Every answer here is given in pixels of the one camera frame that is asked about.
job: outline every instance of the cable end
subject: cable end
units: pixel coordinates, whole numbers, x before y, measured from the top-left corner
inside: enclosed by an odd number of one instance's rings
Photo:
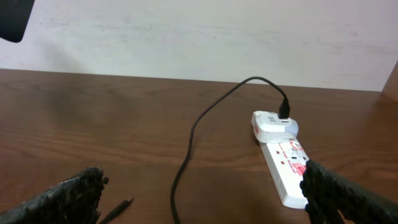
[[[287,119],[289,118],[289,113],[290,113],[289,100],[285,98],[279,107],[278,118]]]

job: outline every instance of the wall adapter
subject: wall adapter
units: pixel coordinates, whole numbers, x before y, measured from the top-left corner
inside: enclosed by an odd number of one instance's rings
[[[291,118],[279,119],[276,113],[255,111],[251,123],[283,205],[305,208],[308,202],[300,182],[309,158],[296,139],[297,122]]]

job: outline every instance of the black object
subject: black object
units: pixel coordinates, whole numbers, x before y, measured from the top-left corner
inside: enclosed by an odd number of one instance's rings
[[[0,224],[95,224],[104,184],[103,171],[88,167],[79,174],[49,188],[15,209],[0,214]]]
[[[107,224],[114,218],[116,218],[118,215],[120,215],[123,211],[125,211],[128,206],[130,206],[131,202],[134,199],[131,198],[130,200],[124,200],[122,203],[120,203],[112,212],[110,212],[107,216],[105,216],[104,220],[100,221],[99,224]]]
[[[398,223],[398,205],[321,165],[307,161],[300,187],[308,200],[305,211],[312,224]]]
[[[0,38],[18,43],[25,34],[34,0],[0,0]]]
[[[189,136],[189,144],[188,144],[187,155],[186,155],[184,161],[182,162],[181,167],[179,168],[177,174],[175,175],[175,178],[174,178],[174,181],[173,181],[173,185],[172,185],[172,189],[170,191],[170,206],[171,206],[171,209],[172,209],[174,223],[180,224],[180,219],[178,217],[177,208],[175,207],[175,200],[174,200],[175,189],[177,188],[178,181],[180,180],[181,175],[182,175],[183,171],[185,170],[185,167],[187,166],[188,161],[189,161],[190,156],[191,156],[192,139],[193,139],[193,132],[195,130],[195,127],[197,126],[199,120],[205,114],[207,114],[207,112],[209,112],[209,110],[211,110],[221,100],[226,98],[229,94],[231,94],[233,91],[235,91],[236,89],[238,89],[239,87],[241,87],[243,84],[247,83],[250,80],[261,80],[261,81],[264,81],[264,82],[270,84],[270,86],[274,87],[276,90],[278,90],[282,94],[282,96],[284,97],[284,100],[283,100],[283,102],[282,102],[282,104],[280,105],[280,108],[279,108],[278,117],[281,118],[281,119],[287,119],[289,117],[290,106],[289,106],[289,101],[287,99],[286,94],[283,92],[282,89],[279,88],[279,86],[273,84],[268,79],[265,79],[265,78],[262,78],[262,77],[250,77],[250,78],[247,78],[247,79],[243,80],[241,83],[237,84],[234,88],[230,89],[230,91],[228,91],[222,97],[220,97],[218,100],[216,100],[213,104],[211,104],[207,109],[205,109],[204,112],[202,112],[202,114],[200,114],[199,117],[196,119],[196,121],[193,123],[192,129],[191,129],[191,134]]]

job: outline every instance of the white wall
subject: white wall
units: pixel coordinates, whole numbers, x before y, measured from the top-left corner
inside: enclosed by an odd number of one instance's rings
[[[380,91],[397,0],[36,0],[0,68]]]

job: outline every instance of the wooden table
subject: wooden table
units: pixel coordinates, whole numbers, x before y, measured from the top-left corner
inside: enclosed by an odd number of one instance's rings
[[[195,118],[234,83],[0,70],[0,211],[99,166],[113,223],[173,223],[169,193]],[[398,201],[398,103],[377,92],[283,86],[298,140],[325,167]],[[279,93],[248,84],[197,126],[177,189],[183,223],[309,223],[282,206],[253,136]]]

